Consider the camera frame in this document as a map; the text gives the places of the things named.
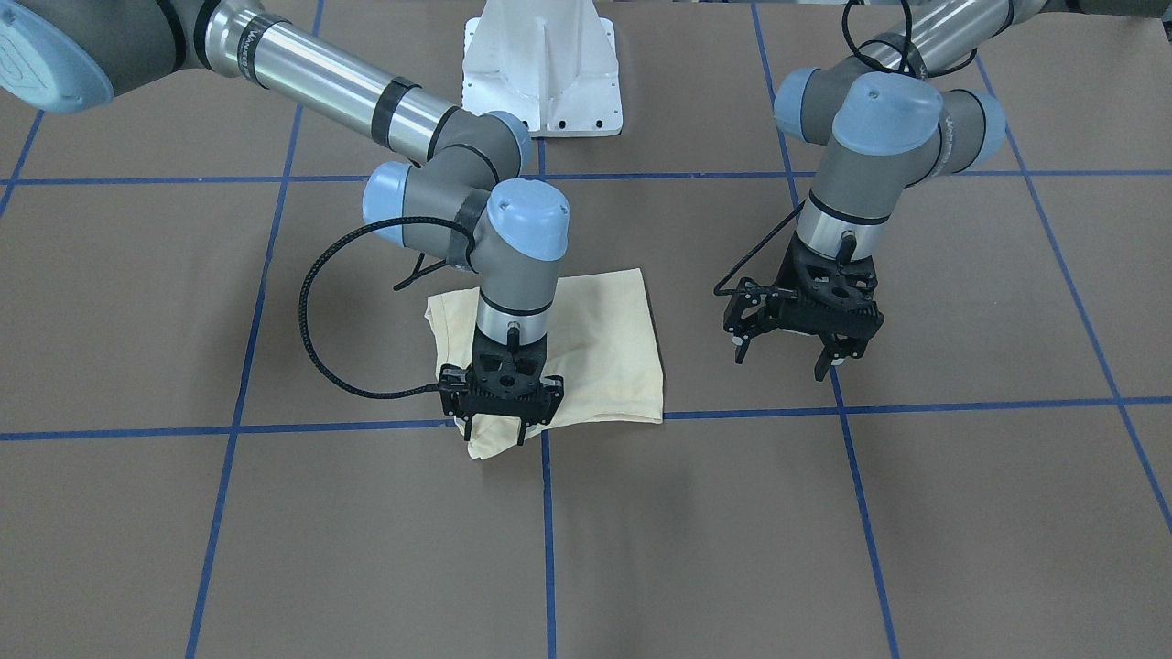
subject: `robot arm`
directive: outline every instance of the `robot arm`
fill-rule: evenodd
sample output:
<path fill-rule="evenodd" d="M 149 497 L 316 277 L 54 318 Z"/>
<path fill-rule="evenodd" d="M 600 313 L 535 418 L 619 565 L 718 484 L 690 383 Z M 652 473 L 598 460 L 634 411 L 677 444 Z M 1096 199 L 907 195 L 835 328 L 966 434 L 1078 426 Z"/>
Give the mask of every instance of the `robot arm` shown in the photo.
<path fill-rule="evenodd" d="M 905 21 L 861 46 L 849 40 L 852 55 L 831 69 L 790 74 L 777 91 L 777 125 L 826 151 L 795 211 L 797 229 L 774 283 L 742 278 L 737 288 L 718 291 L 732 295 L 724 330 L 737 364 L 752 338 L 772 330 L 822 340 L 817 380 L 863 356 L 884 321 L 872 254 L 902 190 L 983 162 L 1006 134 L 996 98 L 941 94 L 925 79 L 949 73 L 946 67 L 986 40 L 1040 12 L 1159 16 L 1165 8 L 1165 0 L 941 0 L 905 8 Z"/>
<path fill-rule="evenodd" d="M 0 49 L 0 82 L 48 111 L 81 111 L 203 67 L 243 76 L 408 157 L 415 168 L 387 163 L 372 176 L 363 218 L 386 225 L 380 235 L 398 245 L 483 278 L 472 364 L 444 366 L 438 385 L 423 389 L 438 390 L 445 414 L 466 422 L 465 439 L 481 413 L 520 419 L 518 443 L 530 426 L 552 420 L 563 383 L 541 371 L 570 206 L 554 188 L 516 178 L 532 147 L 519 120 L 475 116 L 266 13 L 258 0 L 0 0 L 0 38 L 15 48 Z M 431 223 L 398 222 L 404 216 Z M 327 254 L 302 287 L 302 337 L 331 380 L 370 394 L 329 373 L 308 340 L 305 303 Z"/>

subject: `light blue joint cap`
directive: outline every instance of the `light blue joint cap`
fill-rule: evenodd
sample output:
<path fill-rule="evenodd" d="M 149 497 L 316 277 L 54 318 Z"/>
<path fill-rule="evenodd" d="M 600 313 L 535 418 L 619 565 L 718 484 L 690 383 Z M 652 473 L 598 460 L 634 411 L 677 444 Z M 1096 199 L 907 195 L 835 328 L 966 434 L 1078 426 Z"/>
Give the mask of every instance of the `light blue joint cap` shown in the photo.
<path fill-rule="evenodd" d="M 865 156 L 906 154 L 936 131 L 943 102 L 927 82 L 894 73 L 864 74 L 834 115 L 834 138 Z"/>
<path fill-rule="evenodd" d="M 403 195 L 407 191 L 407 174 L 411 165 L 406 163 L 382 163 L 374 170 L 362 191 L 362 222 L 374 224 L 393 217 L 403 217 Z M 403 227 L 388 226 L 375 231 L 376 236 L 403 246 Z"/>
<path fill-rule="evenodd" d="M 537 260 L 558 260 L 566 253 L 570 202 L 540 181 L 502 181 L 489 196 L 489 222 L 515 250 Z"/>
<path fill-rule="evenodd" d="M 0 86 L 47 113 L 80 113 L 114 100 L 110 79 L 89 53 L 13 0 L 0 0 Z"/>
<path fill-rule="evenodd" d="M 802 103 L 805 102 L 806 84 L 816 70 L 818 69 L 804 68 L 785 76 L 774 98 L 774 121 L 777 122 L 777 128 L 803 142 L 809 140 L 802 134 Z"/>
<path fill-rule="evenodd" d="M 969 91 L 969 94 L 976 96 L 981 109 L 984 110 L 984 142 L 981 143 L 981 151 L 976 154 L 976 159 L 968 165 L 972 168 L 989 159 L 1006 141 L 1006 110 L 1001 107 L 1001 101 L 989 94 L 983 91 Z"/>
<path fill-rule="evenodd" d="M 489 116 L 505 122 L 509 130 L 512 130 L 513 137 L 517 138 L 517 150 L 520 151 L 520 170 L 518 171 L 525 171 L 525 168 L 529 167 L 529 161 L 533 157 L 533 138 L 529 136 L 529 129 L 525 128 L 525 124 L 519 118 L 502 110 L 493 110 L 489 113 Z"/>

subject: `black band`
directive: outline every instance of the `black band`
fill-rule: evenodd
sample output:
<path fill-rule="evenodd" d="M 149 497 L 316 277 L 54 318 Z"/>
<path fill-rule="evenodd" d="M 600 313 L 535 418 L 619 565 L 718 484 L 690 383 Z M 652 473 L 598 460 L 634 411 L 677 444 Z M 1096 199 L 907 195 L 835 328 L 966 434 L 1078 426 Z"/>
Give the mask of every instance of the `black band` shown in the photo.
<path fill-rule="evenodd" d="M 489 157 L 484 155 L 484 151 L 477 149 L 476 147 L 472 147 L 471 144 L 464 144 L 463 142 L 457 142 L 456 144 L 448 144 L 447 147 L 444 147 L 444 149 L 445 150 L 447 149 L 464 149 L 465 151 L 471 151 L 472 154 L 476 154 L 477 157 L 479 157 L 482 161 L 484 161 L 484 164 L 485 164 L 485 167 L 489 168 L 489 171 L 492 172 L 492 179 L 496 183 L 500 183 L 500 174 L 497 172 L 497 168 L 495 168 L 492 165 L 492 161 L 490 161 Z"/>
<path fill-rule="evenodd" d="M 499 311 L 500 313 L 507 313 L 509 315 L 537 315 L 539 313 L 545 313 L 550 311 L 550 307 L 553 306 L 553 301 L 551 300 L 550 304 L 543 306 L 541 308 L 534 308 L 532 311 L 518 311 L 516 308 L 500 306 L 497 303 L 490 300 L 489 298 L 485 298 L 483 290 L 481 291 L 481 299 L 484 300 L 484 304 L 489 305 L 490 307 Z"/>
<path fill-rule="evenodd" d="M 179 13 L 175 11 L 171 0 L 155 0 L 155 4 L 163 12 L 166 25 L 171 26 L 171 39 L 175 40 L 175 64 L 171 67 L 171 73 L 175 73 L 182 69 L 183 63 L 188 61 L 188 39 L 183 35 L 183 23 L 179 21 Z"/>
<path fill-rule="evenodd" d="M 824 204 L 822 199 L 819 199 L 818 197 L 815 197 L 813 192 L 810 192 L 810 202 L 815 205 L 815 208 L 817 208 L 822 212 L 829 215 L 834 219 L 840 219 L 847 224 L 858 224 L 860 226 L 875 226 L 878 224 L 887 222 L 887 219 L 891 217 L 890 215 L 886 215 L 884 217 L 859 217 L 856 215 L 839 212 Z"/>
<path fill-rule="evenodd" d="M 406 77 L 396 77 L 382 90 L 379 102 L 374 106 L 374 115 L 370 117 L 370 140 L 380 147 L 390 148 L 390 120 L 395 116 L 398 102 L 416 87 L 418 84 Z"/>
<path fill-rule="evenodd" d="M 1014 20 L 1016 20 L 1017 18 L 1017 7 L 1014 6 L 1014 2 L 1016 0 L 1006 0 L 1006 1 L 1009 2 L 1009 11 L 1006 12 L 1006 25 L 1001 26 L 1001 29 L 999 29 L 993 36 L 996 36 L 997 34 L 1001 34 L 1002 32 L 1009 29 L 1009 26 L 1014 25 Z"/>
<path fill-rule="evenodd" d="M 451 115 L 456 114 L 456 110 L 458 110 L 458 109 L 459 108 L 457 108 L 456 106 L 452 106 L 452 107 L 448 108 L 448 111 L 444 113 L 443 116 L 440 117 L 440 121 L 436 123 L 436 129 L 431 134 L 431 142 L 428 143 L 428 159 L 429 161 L 431 159 L 431 156 L 436 155 L 436 144 L 440 142 L 440 134 L 443 131 L 444 124 L 448 123 L 448 120 L 450 120 Z M 498 183 L 500 182 L 500 177 L 499 176 L 497 177 L 497 182 Z"/>
<path fill-rule="evenodd" d="M 240 74 L 265 89 L 268 88 L 260 84 L 260 81 L 257 80 L 257 48 L 260 47 L 260 39 L 268 32 L 268 28 L 277 23 L 287 22 L 287 20 L 275 14 L 257 14 L 244 27 L 244 33 L 240 34 L 240 43 L 236 49 L 236 62 L 240 67 Z"/>
<path fill-rule="evenodd" d="M 881 43 L 894 50 L 897 55 L 902 56 L 902 45 L 895 45 L 900 41 L 906 41 L 906 38 L 902 34 L 885 32 L 864 41 L 863 45 L 859 46 L 859 49 L 861 50 L 872 43 Z M 928 66 L 924 62 L 924 55 L 920 54 L 920 49 L 915 47 L 915 43 L 912 43 L 911 48 L 907 50 L 907 66 L 912 67 L 912 70 L 915 72 L 915 76 L 921 80 L 927 77 L 928 73 L 931 73 L 928 72 Z"/>
<path fill-rule="evenodd" d="M 484 215 L 484 208 L 489 205 L 489 192 L 488 190 L 476 190 L 464 197 L 464 203 L 459 205 L 459 210 L 456 211 L 456 217 L 452 219 L 456 224 L 468 229 L 469 232 L 476 230 L 476 224 L 481 222 L 481 216 Z M 468 263 L 468 237 L 458 231 L 452 231 L 451 237 L 448 239 L 448 265 L 455 267 L 456 270 L 472 270 L 472 264 Z"/>
<path fill-rule="evenodd" d="M 984 149 L 984 140 L 989 136 L 989 115 L 986 114 L 984 106 L 981 104 L 981 100 L 976 97 L 976 94 L 973 94 L 968 89 L 953 89 L 953 91 L 963 91 L 965 94 L 972 96 L 974 101 L 976 101 L 976 107 L 981 109 L 981 125 L 984 127 L 984 130 L 981 131 L 981 145 L 976 148 L 976 154 L 973 155 L 973 159 L 969 161 L 967 165 L 956 170 L 958 172 L 961 172 L 973 167 L 973 163 L 976 162 L 976 156 L 980 156 L 981 150 Z"/>
<path fill-rule="evenodd" d="M 207 61 L 207 23 L 212 22 L 212 13 L 219 7 L 220 0 L 204 0 L 199 13 L 196 14 L 196 33 L 192 34 L 192 43 L 196 47 L 196 56 L 205 69 L 211 70 L 212 64 Z"/>
<path fill-rule="evenodd" d="M 936 171 L 936 168 L 942 168 L 943 167 L 943 165 L 940 164 L 940 157 L 945 155 L 945 133 L 940 128 L 940 122 L 936 122 L 936 137 L 940 138 L 940 142 L 936 143 L 936 159 L 932 162 L 932 167 L 928 168 L 928 171 L 924 176 L 921 176 L 921 177 L 917 178 L 915 181 L 913 181 L 913 182 L 908 183 L 907 185 L 905 185 L 904 186 L 905 190 L 907 190 L 908 188 L 911 188 L 913 185 L 919 185 L 920 183 L 924 183 L 928 178 L 932 178 L 933 175 L 940 174 L 939 171 Z"/>

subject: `gray joint housing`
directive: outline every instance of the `gray joint housing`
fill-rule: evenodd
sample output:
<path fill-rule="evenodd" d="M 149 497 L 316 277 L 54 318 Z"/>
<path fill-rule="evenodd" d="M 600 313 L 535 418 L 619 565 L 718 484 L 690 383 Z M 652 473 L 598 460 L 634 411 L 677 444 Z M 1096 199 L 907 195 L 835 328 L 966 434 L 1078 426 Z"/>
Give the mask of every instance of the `gray joint housing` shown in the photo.
<path fill-rule="evenodd" d="M 561 253 L 538 253 L 541 258 L 536 258 L 533 250 L 519 245 L 517 236 L 502 236 L 497 230 L 497 224 L 504 222 L 500 218 L 516 202 L 515 196 L 532 197 L 533 188 L 539 189 L 541 203 L 550 206 L 547 211 L 565 216 L 560 229 L 547 226 L 536 227 L 536 231 L 560 230 L 564 242 L 568 204 L 560 192 L 545 183 L 517 178 L 498 185 L 491 175 L 486 176 L 484 161 L 462 143 L 441 150 L 422 168 L 409 170 L 403 184 L 404 216 L 455 219 L 472 229 L 476 249 L 471 263 L 461 263 L 466 246 L 463 237 L 443 226 L 403 226 L 402 244 L 409 250 L 447 259 L 449 264 L 462 264 L 464 270 L 482 277 L 476 324 L 498 344 L 507 344 L 510 326 L 520 332 L 520 345 L 545 337 L 557 288 L 564 247 Z"/>
<path fill-rule="evenodd" d="M 93 57 L 115 95 L 200 66 L 195 25 L 202 0 L 20 0 Z"/>
<path fill-rule="evenodd" d="M 920 79 L 941 72 L 1010 25 L 1033 18 L 1044 5 L 1045 0 L 943 0 L 915 7 L 908 53 L 911 72 Z M 905 33 L 900 21 L 864 42 L 860 52 L 895 69 Z M 904 144 L 907 148 L 892 148 L 900 141 L 895 127 L 904 120 L 899 111 L 888 109 L 893 114 L 886 121 L 875 121 L 868 118 L 866 103 L 856 98 L 849 116 L 840 116 L 856 83 L 877 75 L 894 74 L 875 73 L 867 63 L 850 56 L 831 69 L 795 72 L 777 94 L 778 127 L 799 140 L 826 147 L 810 202 L 796 230 L 806 246 L 826 258 L 841 258 L 839 252 L 847 236 L 857 244 L 851 260 L 870 257 L 904 188 L 963 171 L 989 157 L 1004 137 L 1000 103 L 987 94 L 958 89 L 939 95 L 934 127 L 927 127 L 922 140 Z M 911 86 L 902 91 L 895 88 L 885 91 L 897 97 L 905 93 L 909 98 L 921 94 Z M 919 121 L 922 123 L 925 118 L 920 113 Z M 880 143 L 894 142 L 878 151 L 866 148 L 867 138 L 844 144 L 836 130 L 840 122 L 847 127 L 846 131 L 852 123 L 867 124 L 873 134 L 887 135 L 879 138 Z"/>

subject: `metal cylinder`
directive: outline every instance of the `metal cylinder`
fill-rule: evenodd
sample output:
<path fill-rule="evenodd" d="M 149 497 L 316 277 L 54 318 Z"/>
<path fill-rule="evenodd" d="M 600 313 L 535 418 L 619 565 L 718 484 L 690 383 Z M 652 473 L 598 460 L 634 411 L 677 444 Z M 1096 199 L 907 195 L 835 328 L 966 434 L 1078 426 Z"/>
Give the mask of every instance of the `metal cylinder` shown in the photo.
<path fill-rule="evenodd" d="M 847 236 L 853 236 L 857 246 L 851 260 L 859 260 L 874 253 L 885 224 L 854 224 L 839 219 L 827 212 L 816 197 L 811 197 L 798 218 L 797 236 L 805 246 L 829 259 L 838 256 Z"/>
<path fill-rule="evenodd" d="M 525 315 L 502 311 L 492 306 L 483 294 L 476 308 L 476 326 L 485 337 L 498 344 L 509 342 L 509 330 L 512 327 L 518 331 L 520 345 L 527 346 L 540 341 L 546 334 L 548 318 L 548 308 Z"/>
<path fill-rule="evenodd" d="M 253 0 L 227 0 L 211 15 L 206 59 L 229 77 L 244 75 L 415 162 L 457 108 L 266 14 Z"/>
<path fill-rule="evenodd" d="M 1038 13 L 1044 0 L 945 0 L 913 7 L 912 43 L 915 46 L 913 73 L 927 77 L 968 55 L 1011 23 Z M 859 50 L 880 64 L 899 68 L 899 47 L 904 45 L 904 21 L 883 33 L 883 42 Z"/>

